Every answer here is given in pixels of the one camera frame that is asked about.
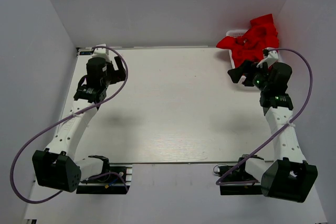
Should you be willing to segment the red t shirt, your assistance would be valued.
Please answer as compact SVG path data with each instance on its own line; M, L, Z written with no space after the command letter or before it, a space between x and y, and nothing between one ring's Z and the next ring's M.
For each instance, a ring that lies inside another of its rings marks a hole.
M251 28L243 35L246 49L279 47L278 31L272 14L257 17L250 21Z

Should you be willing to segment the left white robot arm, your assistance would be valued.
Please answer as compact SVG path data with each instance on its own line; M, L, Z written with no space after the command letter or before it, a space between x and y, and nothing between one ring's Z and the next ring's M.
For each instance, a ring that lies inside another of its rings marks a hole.
M104 182L110 178L108 158L90 155L75 160L78 144L107 96L111 84L124 82L126 71L119 56L115 63L94 57L86 64L86 75L78 82L69 112L71 119L61 123L53 140L43 151L36 151L32 161L39 186L73 192L79 183L95 177Z

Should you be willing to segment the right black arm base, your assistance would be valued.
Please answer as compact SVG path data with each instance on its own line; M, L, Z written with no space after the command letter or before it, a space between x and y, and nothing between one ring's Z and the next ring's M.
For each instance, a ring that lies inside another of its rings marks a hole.
M236 169L229 174L223 185L219 187L221 196L254 196L262 195L260 182L254 182L255 178L245 171L245 166Z

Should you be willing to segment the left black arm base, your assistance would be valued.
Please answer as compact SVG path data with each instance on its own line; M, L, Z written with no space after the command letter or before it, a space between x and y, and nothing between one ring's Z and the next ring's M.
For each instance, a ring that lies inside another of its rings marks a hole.
M78 195L126 195L132 180L132 164L110 164L108 174L96 179L86 179L80 182Z

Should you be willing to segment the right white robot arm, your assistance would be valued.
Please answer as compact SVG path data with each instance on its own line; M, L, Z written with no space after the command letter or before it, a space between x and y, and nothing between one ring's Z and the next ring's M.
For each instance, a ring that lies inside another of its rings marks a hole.
M268 122L274 147L274 162L266 162L256 156L244 157L245 163L238 166L238 177L247 182L252 178L261 186L265 197L303 203L318 171L307 162L298 143L294 125L293 105L286 93L292 68L281 62L271 67L261 67L252 61L244 61L239 67L230 69L228 74L233 83L245 77L245 86L255 86L260 91L260 105Z

